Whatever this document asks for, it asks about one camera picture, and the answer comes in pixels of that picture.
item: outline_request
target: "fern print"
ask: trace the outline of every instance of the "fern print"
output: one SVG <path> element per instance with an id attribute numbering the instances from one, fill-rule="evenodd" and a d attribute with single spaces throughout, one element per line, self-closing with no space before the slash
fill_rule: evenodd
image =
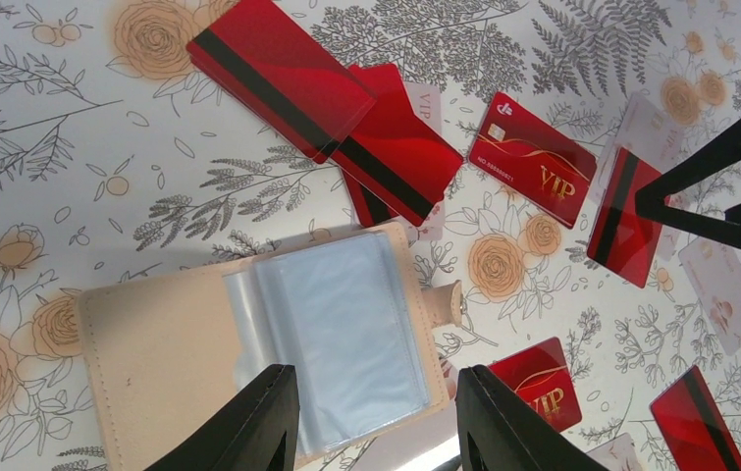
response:
<path id="1" fill-rule="evenodd" d="M 344 64 L 393 62 L 407 81 L 445 90 L 453 79 L 488 101 L 526 83 L 526 50 L 495 24 L 521 8 L 515 0 L 378 0 L 370 10 L 328 7 L 312 37 Z"/>
<path id="2" fill-rule="evenodd" d="M 533 48 L 538 59 L 532 64 L 536 94 L 569 88 L 580 95 L 580 80 L 591 94 L 609 95 L 610 71 L 624 94 L 629 72 L 645 83 L 648 49 L 654 41 L 666 45 L 662 25 L 671 27 L 659 0 L 559 1 L 565 10 L 539 0 L 555 32 L 532 20 L 547 45 L 547 50 Z"/>

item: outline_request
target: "wallet stitching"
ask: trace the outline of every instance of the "wallet stitching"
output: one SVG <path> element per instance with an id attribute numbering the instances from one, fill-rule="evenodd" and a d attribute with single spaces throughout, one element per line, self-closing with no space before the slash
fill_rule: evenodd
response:
<path id="1" fill-rule="evenodd" d="M 84 301 L 84 307 L 89 304 L 89 302 L 92 300 L 92 297 L 87 298 Z M 104 404 L 107 407 L 107 417 L 110 419 L 110 427 L 113 429 L 113 443 L 116 446 L 116 453 L 119 454 L 119 467 L 121 469 L 125 468 L 125 460 L 122 456 L 122 448 L 119 445 L 119 434 L 116 431 L 116 422 L 113 419 L 113 410 L 110 407 L 110 395 L 107 393 L 107 387 L 104 385 L 104 372 L 101 368 L 101 358 L 98 356 L 98 345 L 95 342 L 95 328 L 93 327 L 92 323 L 88 324 L 89 326 L 89 339 L 92 342 L 92 351 L 95 353 L 95 369 L 98 371 L 98 378 L 101 382 L 101 390 L 104 391 Z"/>
<path id="2" fill-rule="evenodd" d="M 400 255 L 400 258 L 399 259 L 400 260 L 406 260 L 406 259 L 408 259 L 408 256 L 410 255 L 410 253 L 409 253 L 409 250 L 406 249 L 406 247 L 407 247 L 407 239 L 404 237 L 404 229 L 402 229 L 401 227 L 398 227 L 398 228 L 397 227 L 392 227 L 392 229 L 390 231 L 382 231 L 382 232 L 384 232 L 390 238 L 393 238 L 393 239 L 395 239 L 398 242 L 398 244 L 396 246 L 396 251 Z M 166 279 L 158 279 L 158 280 L 156 280 L 156 284 L 157 285 L 162 285 L 162 284 L 169 285 L 170 283 L 178 283 L 178 282 L 180 282 L 184 278 L 191 279 L 191 278 L 196 278 L 196 277 L 200 277 L 200 276 L 204 276 L 204 275 L 210 275 L 212 273 L 217 273 L 216 267 L 217 266 L 215 265 L 215 266 L 212 266 L 210 268 L 202 268 L 202 269 L 198 269 L 197 268 L 197 269 L 193 269 L 193 270 L 188 270 L 185 273 L 179 273 L 178 276 L 176 276 L 176 277 L 170 277 L 167 280 Z M 407 298 L 408 297 L 414 298 L 414 304 L 415 304 L 416 310 L 418 312 L 421 312 L 421 317 L 422 317 L 422 320 L 423 320 L 423 322 L 418 322 L 417 323 L 417 324 L 420 325 L 419 331 L 421 332 L 422 339 L 423 340 L 428 340 L 428 343 L 431 344 L 431 343 L 433 343 L 432 342 L 433 336 L 431 335 L 431 328 L 429 327 L 429 325 L 431 324 L 431 321 L 430 321 L 430 318 L 427 317 L 428 316 L 428 311 L 425 309 L 425 306 L 423 305 L 423 302 L 422 302 L 423 301 L 423 299 L 422 299 L 422 296 L 423 296 L 422 290 L 421 290 L 421 288 L 419 288 L 419 285 L 416 282 L 413 274 L 411 272 L 407 272 L 407 273 L 408 273 L 408 275 L 404 276 L 402 278 L 402 280 L 401 280 L 403 291 L 405 293 L 412 293 L 412 294 L 415 294 L 415 295 L 412 295 L 412 296 L 407 296 L 406 295 L 405 296 L 405 301 L 407 301 Z M 143 288 L 145 288 L 145 283 L 139 282 L 139 283 L 136 283 L 135 286 L 120 285 L 120 286 L 118 286 L 118 291 L 119 291 L 119 293 L 123 294 L 125 292 L 136 291 L 136 290 L 143 289 Z M 93 299 L 95 299 L 97 297 L 108 297 L 111 294 L 113 294 L 114 291 L 116 291 L 116 290 L 117 290 L 116 287 L 113 287 L 113 288 L 105 288 L 103 290 L 103 292 L 97 293 L 96 295 L 91 295 L 90 297 L 88 297 L 84 301 L 84 307 L 86 308 L 86 306 Z M 413 322 L 413 315 L 412 315 L 412 313 L 408 313 L 408 315 L 410 316 L 411 322 Z M 96 343 L 95 343 L 95 338 L 94 338 L 94 332 L 93 331 L 94 331 L 93 325 L 92 324 L 89 324 L 89 336 L 90 336 L 90 340 L 92 341 L 92 349 L 93 349 L 93 352 L 95 353 L 95 361 L 96 361 L 95 367 L 98 370 L 98 376 L 99 376 L 99 380 L 101 382 L 101 389 L 104 391 L 104 399 L 105 399 L 105 406 L 107 408 L 107 415 L 110 418 L 110 425 L 111 425 L 111 427 L 113 429 L 113 442 L 114 442 L 114 445 L 116 446 L 116 452 L 119 454 L 119 464 L 121 465 L 122 468 L 124 468 L 124 459 L 122 457 L 122 450 L 121 450 L 121 446 L 119 445 L 119 440 L 118 440 L 118 437 L 117 437 L 116 424 L 115 424 L 115 420 L 113 419 L 113 411 L 112 411 L 112 409 L 110 407 L 110 397 L 109 397 L 109 394 L 107 394 L 106 387 L 104 386 L 104 384 L 105 384 L 105 381 L 104 381 L 104 372 L 101 369 L 100 359 L 98 357 L 98 347 L 96 346 Z M 419 342 L 417 343 L 416 347 L 417 347 L 417 350 L 419 350 L 420 357 L 421 357 L 422 356 L 422 351 L 421 351 Z M 435 353 L 436 353 L 435 350 L 431 350 L 431 351 L 428 352 L 428 354 L 435 354 Z M 428 360 L 428 363 L 426 364 L 426 358 L 422 358 L 421 359 L 421 363 L 422 363 L 423 367 L 425 367 L 425 366 L 433 366 L 434 365 L 434 361 L 433 361 L 432 358 L 427 358 L 427 360 Z M 445 387 L 445 382 L 443 380 L 442 373 L 437 371 L 438 368 L 430 368 L 430 369 L 433 370 L 434 386 L 436 386 L 437 388 L 439 388 L 440 394 L 442 394 L 442 390 Z M 433 401 L 433 400 L 431 400 L 431 403 L 429 404 L 428 408 L 425 409 L 425 411 L 436 409 L 440 405 L 440 403 L 441 403 L 441 401 Z M 383 430 L 386 430 L 386 429 L 379 429 L 376 432 L 377 433 L 382 433 Z"/>

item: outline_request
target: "white card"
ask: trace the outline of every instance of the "white card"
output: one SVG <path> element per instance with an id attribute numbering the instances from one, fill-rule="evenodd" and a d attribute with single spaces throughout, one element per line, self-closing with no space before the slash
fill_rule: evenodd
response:
<path id="1" fill-rule="evenodd" d="M 609 471 L 642 471 L 636 456 L 636 445 L 630 434 L 622 434 L 590 450 L 587 456 L 595 459 Z"/>
<path id="2" fill-rule="evenodd" d="M 741 265 L 737 252 L 706 238 L 694 239 L 679 260 L 728 355 L 741 347 Z"/>

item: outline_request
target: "card wallet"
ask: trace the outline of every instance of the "card wallet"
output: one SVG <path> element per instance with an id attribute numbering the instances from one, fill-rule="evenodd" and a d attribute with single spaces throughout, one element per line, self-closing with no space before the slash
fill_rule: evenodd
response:
<path id="1" fill-rule="evenodd" d="M 374 246 L 385 249 L 365 250 Z M 370 255 L 333 268 L 339 264 L 332 259 L 346 258 L 349 247 Z M 381 263 L 386 259 L 391 263 Z M 355 269 L 363 272 L 346 271 Z M 244 285 L 232 280 L 242 276 L 268 288 L 258 308 L 268 316 L 241 312 L 252 305 L 245 296 L 232 298 Z M 373 286 L 389 294 L 378 296 Z M 382 297 L 390 309 L 362 311 L 353 295 L 339 301 L 345 291 Z M 270 361 L 260 350 L 292 352 L 297 363 L 296 466 L 438 412 L 450 400 L 431 329 L 459 324 L 460 304 L 459 282 L 420 288 L 399 223 L 86 291 L 77 305 L 79 333 L 110 469 L 145 469 L 185 442 L 245 386 L 240 378 L 251 381 L 262 371 L 251 367 Z M 387 314 L 398 312 L 396 305 L 399 318 Z M 338 307 L 327 312 L 330 306 Z M 258 330 L 266 317 L 271 331 Z M 361 344 L 374 333 L 384 337 L 378 348 Z M 412 363 L 399 360 L 405 357 Z M 380 403 L 390 407 L 373 405 Z M 379 418 L 397 408 L 390 420 Z"/>

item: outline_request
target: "red vip card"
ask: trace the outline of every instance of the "red vip card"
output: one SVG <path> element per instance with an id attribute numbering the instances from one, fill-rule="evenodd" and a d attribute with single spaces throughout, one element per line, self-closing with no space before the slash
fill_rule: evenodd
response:
<path id="1" fill-rule="evenodd" d="M 498 92 L 469 160 L 519 191 L 568 228 L 596 173 L 596 158 Z"/>
<path id="2" fill-rule="evenodd" d="M 413 113 L 396 65 L 352 66 L 350 71 L 377 95 L 376 105 L 332 156 L 344 170 L 359 221 L 376 224 L 399 214 L 421 226 L 444 198 L 462 158 Z M 361 165 L 367 154 L 384 162 L 400 183 L 368 178 L 372 166 Z"/>
<path id="3" fill-rule="evenodd" d="M 587 256 L 639 288 L 648 280 L 662 225 L 636 215 L 635 196 L 659 175 L 629 150 L 619 148 L 587 246 Z"/>
<path id="4" fill-rule="evenodd" d="M 375 102 L 272 0 L 241 0 L 187 51 L 197 68 L 310 158 L 332 154 Z"/>
<path id="5" fill-rule="evenodd" d="M 696 366 L 652 404 L 679 471 L 741 471 L 741 456 Z"/>
<path id="6" fill-rule="evenodd" d="M 489 369 L 557 431 L 581 422 L 578 396 L 557 337 L 494 363 Z"/>

